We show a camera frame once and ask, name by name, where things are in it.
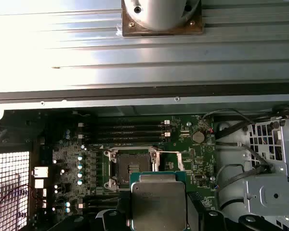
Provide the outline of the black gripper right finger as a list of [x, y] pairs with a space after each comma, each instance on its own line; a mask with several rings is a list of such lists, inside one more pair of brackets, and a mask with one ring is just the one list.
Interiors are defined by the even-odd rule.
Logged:
[[187, 193], [187, 224], [192, 231], [279, 231], [278, 226], [256, 215], [240, 216], [238, 222], [217, 210], [207, 210], [195, 192]]

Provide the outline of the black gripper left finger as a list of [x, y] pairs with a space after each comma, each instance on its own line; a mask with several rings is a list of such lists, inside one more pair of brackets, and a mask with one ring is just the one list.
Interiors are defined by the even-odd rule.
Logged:
[[115, 209], [98, 214], [72, 215], [60, 222], [61, 231], [129, 231], [127, 220], [131, 215], [129, 199], [120, 199]]

